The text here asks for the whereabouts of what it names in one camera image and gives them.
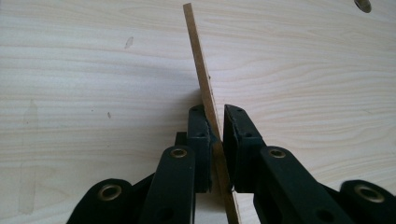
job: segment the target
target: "clamp jaw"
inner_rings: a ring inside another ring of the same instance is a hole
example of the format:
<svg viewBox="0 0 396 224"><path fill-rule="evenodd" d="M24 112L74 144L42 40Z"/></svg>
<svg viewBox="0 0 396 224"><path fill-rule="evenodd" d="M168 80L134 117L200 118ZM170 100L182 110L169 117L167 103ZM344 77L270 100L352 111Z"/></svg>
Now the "clamp jaw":
<svg viewBox="0 0 396 224"><path fill-rule="evenodd" d="M362 180L335 191L317 182L285 148L268 147L242 108L226 105L223 148L231 186L253 193L261 223L396 223L396 198ZM68 224L193 223L195 193L211 188L212 143L202 105L186 133L163 152L155 174L135 185L108 179L81 199Z"/></svg>

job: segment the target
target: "wooden table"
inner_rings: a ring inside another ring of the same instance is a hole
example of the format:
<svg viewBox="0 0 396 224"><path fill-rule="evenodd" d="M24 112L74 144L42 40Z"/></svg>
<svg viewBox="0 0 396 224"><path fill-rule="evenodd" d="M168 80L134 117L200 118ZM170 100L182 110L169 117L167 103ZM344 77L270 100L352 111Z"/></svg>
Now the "wooden table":
<svg viewBox="0 0 396 224"><path fill-rule="evenodd" d="M155 171L201 103L185 3L0 1L1 223L65 223L95 183ZM243 107L331 188L396 194L394 1L193 7L221 118ZM227 223L217 188L198 195L196 223Z"/></svg>

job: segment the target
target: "round hole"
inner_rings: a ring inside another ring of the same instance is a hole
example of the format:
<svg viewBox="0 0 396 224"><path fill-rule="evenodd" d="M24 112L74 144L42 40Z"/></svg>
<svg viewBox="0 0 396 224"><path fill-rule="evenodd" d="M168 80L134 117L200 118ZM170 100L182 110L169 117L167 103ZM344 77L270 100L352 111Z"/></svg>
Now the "round hole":
<svg viewBox="0 0 396 224"><path fill-rule="evenodd" d="M370 0L355 0L355 4L361 11L365 13L371 12Z"/></svg>
<svg viewBox="0 0 396 224"><path fill-rule="evenodd" d="M172 219L173 215L174 215L174 212L173 212L172 208L163 208L157 212L156 217L159 221L165 222L165 221L169 221L170 219Z"/></svg>
<svg viewBox="0 0 396 224"><path fill-rule="evenodd" d="M183 148L176 148L171 151L171 156L174 158L183 158L187 156L187 151Z"/></svg>
<svg viewBox="0 0 396 224"><path fill-rule="evenodd" d="M326 209L319 209L317 211L317 217L324 222L334 222L334 216Z"/></svg>
<svg viewBox="0 0 396 224"><path fill-rule="evenodd" d="M385 201L384 196L380 192L365 185L357 185L355 187L355 192L358 193L363 199L372 203L382 203Z"/></svg>
<svg viewBox="0 0 396 224"><path fill-rule="evenodd" d="M279 150L279 149L271 149L270 155L275 157L275 158L284 158L286 156L285 152Z"/></svg>
<svg viewBox="0 0 396 224"><path fill-rule="evenodd" d="M102 186L98 192L98 198L101 201L108 202L118 198L122 190L119 185L108 184Z"/></svg>

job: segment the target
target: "metal grommet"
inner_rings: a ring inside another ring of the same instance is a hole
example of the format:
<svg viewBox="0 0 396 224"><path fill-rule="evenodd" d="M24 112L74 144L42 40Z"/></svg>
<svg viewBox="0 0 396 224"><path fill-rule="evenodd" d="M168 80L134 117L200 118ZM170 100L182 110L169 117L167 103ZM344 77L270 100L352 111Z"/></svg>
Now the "metal grommet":
<svg viewBox="0 0 396 224"><path fill-rule="evenodd" d="M365 185L357 185L354 190L363 199L372 203L382 203L385 201L384 196L380 192Z"/></svg>
<svg viewBox="0 0 396 224"><path fill-rule="evenodd" d="M275 158L284 158L286 156L286 153L279 149L270 149L268 152Z"/></svg>
<svg viewBox="0 0 396 224"><path fill-rule="evenodd" d="M98 199L104 202L112 201L120 196L122 188L119 185L107 184L98 192Z"/></svg>
<svg viewBox="0 0 396 224"><path fill-rule="evenodd" d="M183 148L175 148L171 151L171 156L173 158L183 158L187 156L187 151Z"/></svg>

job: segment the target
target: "light wood grain surface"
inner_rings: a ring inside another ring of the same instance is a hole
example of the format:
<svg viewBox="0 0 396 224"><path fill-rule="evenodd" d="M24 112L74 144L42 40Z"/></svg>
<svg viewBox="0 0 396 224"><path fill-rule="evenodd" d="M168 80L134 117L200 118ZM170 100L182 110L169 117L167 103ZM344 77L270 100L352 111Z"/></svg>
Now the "light wood grain surface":
<svg viewBox="0 0 396 224"><path fill-rule="evenodd" d="M155 171L200 104L185 3L0 1L0 223L65 223L93 184ZM319 182L396 194L394 1L193 7L220 120L241 106ZM216 189L196 223L226 223Z"/></svg>

